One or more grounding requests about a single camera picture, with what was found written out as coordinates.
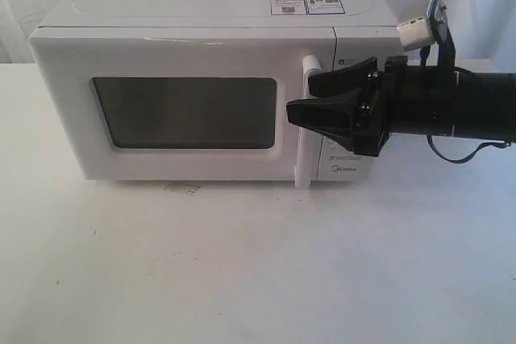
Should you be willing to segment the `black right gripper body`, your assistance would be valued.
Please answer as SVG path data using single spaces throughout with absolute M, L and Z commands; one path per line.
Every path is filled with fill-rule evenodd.
M 360 63 L 365 73 L 360 76 L 360 92 L 352 119 L 352 152 L 377 157 L 390 136 L 390 108 L 394 96 L 406 78 L 407 56 L 390 56 L 384 69 L 377 59 Z

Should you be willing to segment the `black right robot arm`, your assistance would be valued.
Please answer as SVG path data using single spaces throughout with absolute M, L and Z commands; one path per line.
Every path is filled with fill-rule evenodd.
M 406 56 L 379 69 L 370 57 L 308 79 L 309 99 L 286 105 L 290 123 L 356 155 L 377 157 L 391 134 L 515 141 L 515 75 L 410 65 Z

